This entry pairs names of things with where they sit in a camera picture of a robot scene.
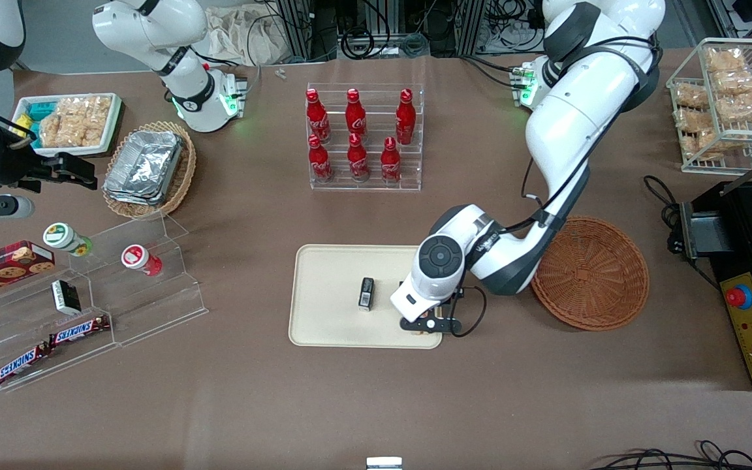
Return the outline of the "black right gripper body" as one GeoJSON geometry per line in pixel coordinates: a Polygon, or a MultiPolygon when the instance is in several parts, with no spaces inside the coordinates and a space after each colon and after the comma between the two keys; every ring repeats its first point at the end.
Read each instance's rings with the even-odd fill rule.
{"type": "Polygon", "coordinates": [[[43,182],[59,183],[53,167],[29,144],[0,143],[0,187],[17,187],[33,193],[43,182]]]}

